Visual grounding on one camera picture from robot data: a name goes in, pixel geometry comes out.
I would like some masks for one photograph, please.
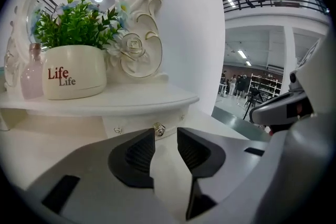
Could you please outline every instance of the air conditioner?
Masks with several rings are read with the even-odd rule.
[[[267,70],[280,75],[284,74],[284,69],[282,67],[268,65]]]

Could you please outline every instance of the potted plant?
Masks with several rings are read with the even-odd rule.
[[[45,97],[53,100],[103,91],[106,69],[102,50],[122,29],[115,9],[101,15],[89,0],[67,1],[52,15],[38,9],[32,28],[35,39],[48,48],[42,82]]]

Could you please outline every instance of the black rectangular slot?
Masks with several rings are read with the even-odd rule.
[[[79,180],[80,178],[77,176],[64,176],[49,192],[47,197],[44,198],[42,204],[58,214],[62,210],[62,207],[70,197]]]
[[[247,149],[244,150],[245,152],[247,153],[251,153],[251,154],[254,154],[254,155],[258,155],[258,156],[262,156],[264,154],[265,151],[262,151],[262,150],[258,150],[256,148],[253,148],[253,147],[248,147]]]

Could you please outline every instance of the artificial plant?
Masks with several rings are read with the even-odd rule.
[[[58,14],[48,14],[39,9],[32,33],[44,47],[55,48],[66,45],[88,45],[104,49],[114,41],[114,35],[122,29],[116,9],[101,15],[98,6],[88,0],[67,0],[68,4],[57,7]],[[117,21],[115,27],[111,21]]]

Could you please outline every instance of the brown wall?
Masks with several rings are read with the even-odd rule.
[[[251,74],[253,73],[254,76],[262,76],[267,77],[268,74],[271,74],[274,79],[279,80],[282,82],[282,75],[275,74],[269,71],[263,71],[260,69],[254,69],[254,68],[247,68],[247,67],[234,67],[234,66],[226,66],[223,65],[223,72],[226,70],[225,78],[230,79],[235,74],[237,75],[246,75],[248,77],[251,77]]]

